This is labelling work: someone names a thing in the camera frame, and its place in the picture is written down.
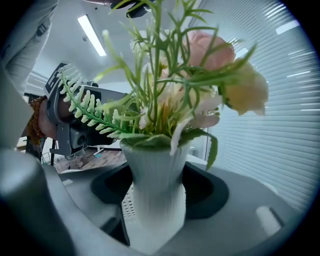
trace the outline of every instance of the white vase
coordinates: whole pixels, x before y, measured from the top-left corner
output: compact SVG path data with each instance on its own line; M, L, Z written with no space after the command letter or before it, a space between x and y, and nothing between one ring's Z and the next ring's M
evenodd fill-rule
M184 225L186 191L182 184L191 143L170 148L141 148L120 142L133 176L133 205L144 231L164 244Z

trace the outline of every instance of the flower arrangement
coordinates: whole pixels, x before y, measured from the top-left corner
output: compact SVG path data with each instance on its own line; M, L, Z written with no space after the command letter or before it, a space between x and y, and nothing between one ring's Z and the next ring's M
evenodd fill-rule
M153 19L142 34L133 24L126 27L133 36L134 70L113 48L108 31L103 32L106 47L116 61L96 78L97 83L108 73L122 69L131 86L131 93L118 101L101 102L84 86L61 73L61 94L70 101L70 112L76 118L109 138L126 140L132 146L168 148L174 155L178 146L199 136L209 136L211 148L207 169L213 164L218 141L202 130L220 120L219 106L227 106L243 115L254 111L265 113L268 86L264 77L250 65L255 46L243 58L235 59L232 44L218 36L218 28L198 26L183 29L188 17L206 22L195 9L196 0L181 0L183 16L176 19L170 12L174 29L162 30L162 3L141 0L148 4ZM116 7L129 2L124 0Z

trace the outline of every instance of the white blind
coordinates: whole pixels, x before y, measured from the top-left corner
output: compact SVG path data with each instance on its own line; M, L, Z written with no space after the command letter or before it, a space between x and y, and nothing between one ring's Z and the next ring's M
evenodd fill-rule
M320 163L320 72L317 55L288 9L270 0L203 1L202 13L237 56L258 48L251 64L269 85L265 116L238 116L225 107L210 132L218 138L215 166L273 185L303 210L313 199ZM201 21L192 26L203 25Z

